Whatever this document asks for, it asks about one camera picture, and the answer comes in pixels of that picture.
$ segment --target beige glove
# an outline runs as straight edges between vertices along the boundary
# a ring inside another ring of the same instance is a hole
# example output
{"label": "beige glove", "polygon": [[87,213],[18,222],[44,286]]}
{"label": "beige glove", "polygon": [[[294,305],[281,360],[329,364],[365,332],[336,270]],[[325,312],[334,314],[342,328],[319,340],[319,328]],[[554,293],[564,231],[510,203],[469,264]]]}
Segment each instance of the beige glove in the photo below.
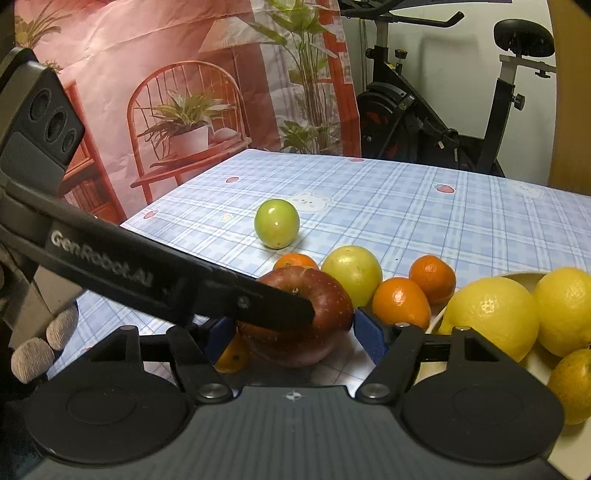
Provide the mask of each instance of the beige glove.
{"label": "beige glove", "polygon": [[42,267],[29,282],[2,245],[0,266],[0,313],[12,329],[11,370],[26,384],[51,368],[74,334],[82,289]]}

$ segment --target blue plaid tablecloth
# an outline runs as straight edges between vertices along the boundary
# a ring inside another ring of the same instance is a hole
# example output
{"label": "blue plaid tablecloth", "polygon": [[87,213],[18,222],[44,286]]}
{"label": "blue plaid tablecloth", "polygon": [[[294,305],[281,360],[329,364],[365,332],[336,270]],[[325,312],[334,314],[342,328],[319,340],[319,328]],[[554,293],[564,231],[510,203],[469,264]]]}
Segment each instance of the blue plaid tablecloth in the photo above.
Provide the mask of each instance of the blue plaid tablecloth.
{"label": "blue plaid tablecloth", "polygon": [[[297,240],[279,251],[254,231],[258,206],[289,200],[300,214]],[[424,254],[456,272],[457,287],[508,271],[591,268],[591,198],[475,173],[357,158],[246,150],[193,178],[124,223],[148,238],[256,277],[282,254],[303,252],[319,264],[336,247],[374,253],[384,279],[408,275]],[[141,334],[170,324],[87,292],[80,322],[50,375],[119,326]],[[170,378],[166,364],[147,370]],[[354,391],[373,368],[351,334],[320,364],[298,370],[255,359],[230,383],[344,384]]]}

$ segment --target small orange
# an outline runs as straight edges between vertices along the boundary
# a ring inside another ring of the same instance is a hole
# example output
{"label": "small orange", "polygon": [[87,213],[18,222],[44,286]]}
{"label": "small orange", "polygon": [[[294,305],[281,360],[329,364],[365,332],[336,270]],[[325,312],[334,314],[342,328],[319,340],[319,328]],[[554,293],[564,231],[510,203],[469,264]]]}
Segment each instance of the small orange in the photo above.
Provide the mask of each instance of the small orange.
{"label": "small orange", "polygon": [[456,291],[456,274],[434,255],[417,258],[410,267],[408,278],[421,287],[431,305],[447,303]]}
{"label": "small orange", "polygon": [[431,307],[421,288],[412,280],[394,277],[380,284],[374,294],[372,310],[384,323],[408,322],[426,330]]}
{"label": "small orange", "polygon": [[234,374],[242,370],[251,358],[246,340],[238,332],[217,359],[215,369],[221,374]]}
{"label": "small orange", "polygon": [[308,255],[290,253],[283,255],[279,260],[277,260],[275,265],[273,265],[273,270],[277,270],[277,268],[281,267],[291,267],[292,265],[297,265],[299,267],[318,268],[316,262],[312,258],[308,257]]}

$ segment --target gloved finger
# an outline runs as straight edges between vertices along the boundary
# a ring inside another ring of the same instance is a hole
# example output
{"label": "gloved finger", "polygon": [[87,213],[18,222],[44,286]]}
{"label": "gloved finger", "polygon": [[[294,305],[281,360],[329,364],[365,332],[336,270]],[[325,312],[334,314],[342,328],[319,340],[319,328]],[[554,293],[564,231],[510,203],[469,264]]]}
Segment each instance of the gloved finger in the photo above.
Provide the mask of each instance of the gloved finger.
{"label": "gloved finger", "polygon": [[14,351],[10,366],[12,374],[26,384],[47,372],[54,361],[51,347],[40,338],[31,338]]}
{"label": "gloved finger", "polygon": [[78,326],[78,316],[78,305],[74,302],[49,324],[46,338],[51,348],[56,351],[64,349]]}

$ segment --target adjustment knob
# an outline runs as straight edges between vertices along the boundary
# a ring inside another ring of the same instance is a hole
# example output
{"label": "adjustment knob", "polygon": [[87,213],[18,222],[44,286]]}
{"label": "adjustment knob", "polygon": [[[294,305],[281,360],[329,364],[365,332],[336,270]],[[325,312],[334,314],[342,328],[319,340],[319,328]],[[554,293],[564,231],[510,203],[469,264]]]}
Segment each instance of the adjustment knob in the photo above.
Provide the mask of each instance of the adjustment knob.
{"label": "adjustment knob", "polygon": [[517,95],[515,95],[513,97],[513,105],[515,106],[515,108],[517,108],[519,111],[523,110],[523,107],[525,107],[525,97],[523,95],[520,95],[519,93]]}

